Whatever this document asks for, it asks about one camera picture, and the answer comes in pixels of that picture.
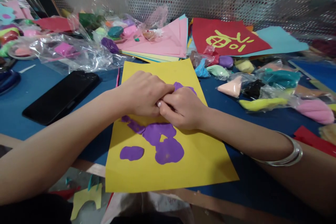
pink paper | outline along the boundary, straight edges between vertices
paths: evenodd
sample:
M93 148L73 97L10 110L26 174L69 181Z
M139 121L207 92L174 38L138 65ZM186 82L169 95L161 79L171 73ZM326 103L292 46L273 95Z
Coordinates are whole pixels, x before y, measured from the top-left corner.
M6 3L4 3L4 5L6 5L7 7L10 7L14 10L14 15L16 16L17 19L25 19L26 17L24 16L19 2L17 0L11 0L8 1Z
M26 17L26 19L34 20L32 14L30 13L30 9L23 8L22 12L23 12L24 16Z
M185 27L187 27L186 18L182 20L176 19L163 28L166 35L173 35L169 39L165 39L160 42L151 42L147 41L144 37L140 37L140 42L128 40L123 44L118 44L118 47L120 50L138 53L149 53L185 58L187 52L188 35L188 31L185 29Z

silver bracelet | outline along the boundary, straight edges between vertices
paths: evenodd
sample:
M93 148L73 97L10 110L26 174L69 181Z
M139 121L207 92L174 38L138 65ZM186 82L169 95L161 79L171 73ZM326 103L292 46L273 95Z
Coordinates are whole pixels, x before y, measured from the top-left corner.
M292 166L292 165L298 163L301 160L302 155L303 155L301 146L293 138L291 138L291 137L287 136L286 134L281 133L279 131L277 131L277 132L284 135L285 137L287 137L287 139L289 139L292 142L293 147L294 147L293 152L288 157L286 157L282 160L279 160L279 161L261 161L261 160L258 160L258 159L254 159L253 157L252 157L252 159L254 159L255 161L257 161L259 163L263 163L265 165L270 165L270 166Z

phone screen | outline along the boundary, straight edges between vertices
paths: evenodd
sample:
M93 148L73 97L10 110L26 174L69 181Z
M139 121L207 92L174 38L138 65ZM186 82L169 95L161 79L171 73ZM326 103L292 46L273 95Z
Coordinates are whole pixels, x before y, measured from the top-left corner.
M95 73L73 71L30 104L22 115L42 125L49 125L77 106L99 83Z

purple clay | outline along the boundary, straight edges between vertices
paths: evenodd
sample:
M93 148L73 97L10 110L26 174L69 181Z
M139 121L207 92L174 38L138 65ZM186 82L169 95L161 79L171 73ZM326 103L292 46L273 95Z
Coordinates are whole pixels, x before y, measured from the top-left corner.
M233 66L233 58L227 55L219 56L218 64L225 68L231 68Z
M176 91L177 89L180 89L180 88L182 88L184 86L181 83L179 83L179 82L175 82L174 83L174 87L175 87L174 91ZM195 93L195 95L197 95L193 87L187 87L187 88L190 88Z
M120 159L128 159L129 161L139 160L144 155L144 148L139 146L125 146L120 152Z
M128 123L127 126L130 127L135 133L142 134L146 127L139 125L136 121L131 119L128 115L125 115L121 118L123 123Z
M113 40L104 37L101 40L101 44L103 46L105 46L112 54L118 54L119 53L119 48Z
M166 138L156 145L155 160L161 165L177 163L183 156L183 147L175 138Z
M131 118L128 116L128 115L124 115L122 118L121 118L121 121L123 123L128 123L129 121L131 121Z
M142 136L152 145L157 146L160 143L161 135L173 138L176 135L176 129L170 123L152 123L146 126Z

stack of colored paper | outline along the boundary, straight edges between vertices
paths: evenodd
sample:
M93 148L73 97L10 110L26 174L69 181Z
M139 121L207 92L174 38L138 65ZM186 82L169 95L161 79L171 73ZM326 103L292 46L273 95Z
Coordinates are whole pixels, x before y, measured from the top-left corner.
M128 40L118 44L123 54L143 59L147 62L172 62L186 58L188 39L188 18L183 15L162 28L160 41L148 41L143 36L139 42Z

